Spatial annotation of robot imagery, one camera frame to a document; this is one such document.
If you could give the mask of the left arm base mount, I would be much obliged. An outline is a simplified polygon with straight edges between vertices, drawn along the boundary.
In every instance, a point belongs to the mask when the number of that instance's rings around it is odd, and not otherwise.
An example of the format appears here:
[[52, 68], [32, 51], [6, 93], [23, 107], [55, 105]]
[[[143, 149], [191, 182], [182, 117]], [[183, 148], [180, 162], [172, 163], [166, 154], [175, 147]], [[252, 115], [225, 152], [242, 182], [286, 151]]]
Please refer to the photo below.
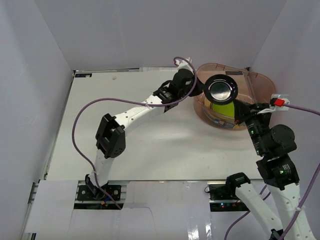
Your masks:
[[120, 208], [110, 199], [109, 196], [101, 192], [92, 193], [88, 186], [79, 185], [74, 201], [76, 210], [121, 210], [124, 205], [121, 185], [106, 185], [104, 190], [117, 202]]

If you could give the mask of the translucent pink plastic bin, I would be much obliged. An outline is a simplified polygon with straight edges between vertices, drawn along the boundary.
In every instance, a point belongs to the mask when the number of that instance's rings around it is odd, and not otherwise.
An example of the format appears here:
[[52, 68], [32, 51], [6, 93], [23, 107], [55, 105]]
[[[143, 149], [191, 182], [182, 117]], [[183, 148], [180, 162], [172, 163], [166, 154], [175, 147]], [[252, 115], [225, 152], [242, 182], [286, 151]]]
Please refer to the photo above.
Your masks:
[[[251, 72], [246, 69], [218, 63], [205, 63], [197, 69], [196, 73], [202, 83], [205, 83], [208, 78], [214, 75], [223, 74], [230, 76], [238, 86], [237, 99], [249, 104], [268, 103], [272, 94], [276, 92], [276, 87], [271, 79], [263, 74]], [[203, 104], [204, 98], [204, 93], [195, 96], [193, 98], [193, 108], [198, 117], [206, 124], [232, 131], [242, 131], [246, 129], [244, 125], [239, 126], [234, 124], [234, 117], [228, 117], [213, 110], [210, 113], [205, 111]]]

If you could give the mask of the black plate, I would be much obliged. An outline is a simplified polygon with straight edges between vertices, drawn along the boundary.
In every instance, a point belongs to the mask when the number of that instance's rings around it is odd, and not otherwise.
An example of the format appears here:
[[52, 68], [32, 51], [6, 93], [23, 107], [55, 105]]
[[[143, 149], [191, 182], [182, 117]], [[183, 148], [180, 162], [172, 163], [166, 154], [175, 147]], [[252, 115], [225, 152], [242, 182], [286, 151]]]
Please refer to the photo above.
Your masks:
[[203, 89], [206, 99], [216, 105], [227, 105], [238, 96], [236, 81], [225, 74], [216, 74], [207, 79]]

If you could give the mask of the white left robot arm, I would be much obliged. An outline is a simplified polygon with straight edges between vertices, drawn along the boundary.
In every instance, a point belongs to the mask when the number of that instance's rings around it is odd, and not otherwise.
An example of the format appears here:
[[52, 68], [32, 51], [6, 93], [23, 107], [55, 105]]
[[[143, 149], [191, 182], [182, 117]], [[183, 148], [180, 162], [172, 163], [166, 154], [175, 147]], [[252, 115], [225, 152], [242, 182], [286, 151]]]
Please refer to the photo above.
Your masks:
[[142, 123], [176, 107], [185, 97], [201, 94], [203, 84], [193, 69], [181, 68], [173, 79], [165, 81], [141, 105], [117, 115], [105, 114], [97, 129], [95, 139], [97, 155], [95, 170], [85, 176], [88, 193], [99, 200], [105, 196], [109, 172], [116, 157], [126, 148], [126, 136]]

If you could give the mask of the lime green plate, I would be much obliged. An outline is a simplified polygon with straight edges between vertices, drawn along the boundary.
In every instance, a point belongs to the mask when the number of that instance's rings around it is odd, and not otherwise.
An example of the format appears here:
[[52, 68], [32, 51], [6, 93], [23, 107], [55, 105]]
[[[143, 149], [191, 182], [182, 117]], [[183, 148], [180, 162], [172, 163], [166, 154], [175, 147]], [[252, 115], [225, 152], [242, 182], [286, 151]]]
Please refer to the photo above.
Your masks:
[[228, 103], [226, 105], [217, 105], [214, 103], [210, 104], [210, 108], [217, 112], [218, 114], [233, 118], [235, 115], [235, 106], [234, 103]]

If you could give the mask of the pale orange plate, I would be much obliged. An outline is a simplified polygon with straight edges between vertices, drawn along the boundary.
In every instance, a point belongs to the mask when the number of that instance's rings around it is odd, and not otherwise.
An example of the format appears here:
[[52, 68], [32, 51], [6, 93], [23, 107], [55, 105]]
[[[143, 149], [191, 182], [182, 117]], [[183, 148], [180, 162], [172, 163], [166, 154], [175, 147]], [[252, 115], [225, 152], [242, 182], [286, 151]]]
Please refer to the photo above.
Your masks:
[[205, 111], [209, 113], [212, 111], [212, 103], [206, 97], [203, 99], [203, 106]]

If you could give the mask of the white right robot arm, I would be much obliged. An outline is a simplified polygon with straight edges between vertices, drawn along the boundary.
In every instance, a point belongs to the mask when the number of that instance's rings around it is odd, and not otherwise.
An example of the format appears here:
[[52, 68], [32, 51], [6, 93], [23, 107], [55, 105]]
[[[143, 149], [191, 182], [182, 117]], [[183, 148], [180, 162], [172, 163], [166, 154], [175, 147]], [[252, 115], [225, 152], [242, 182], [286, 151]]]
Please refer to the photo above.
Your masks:
[[240, 199], [262, 227], [269, 240], [314, 240], [304, 209], [304, 202], [316, 180], [315, 171], [304, 195], [300, 194], [300, 178], [289, 154], [297, 149], [295, 134], [286, 125], [270, 127], [271, 115], [287, 110], [289, 101], [272, 98], [270, 103], [249, 104], [234, 100], [234, 122], [244, 124], [260, 160], [258, 172], [273, 197], [278, 214], [274, 214], [255, 191], [249, 178], [235, 173], [226, 179], [226, 195]]

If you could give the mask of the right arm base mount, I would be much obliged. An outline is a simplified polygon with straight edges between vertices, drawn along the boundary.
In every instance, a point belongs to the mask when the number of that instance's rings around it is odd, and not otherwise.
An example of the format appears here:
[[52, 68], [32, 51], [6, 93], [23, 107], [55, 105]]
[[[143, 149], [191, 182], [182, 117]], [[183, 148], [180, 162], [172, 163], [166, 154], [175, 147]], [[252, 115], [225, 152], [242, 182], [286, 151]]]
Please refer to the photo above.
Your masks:
[[211, 183], [204, 188], [209, 196], [210, 211], [216, 212], [247, 212], [247, 206], [237, 197], [232, 196], [225, 184]]

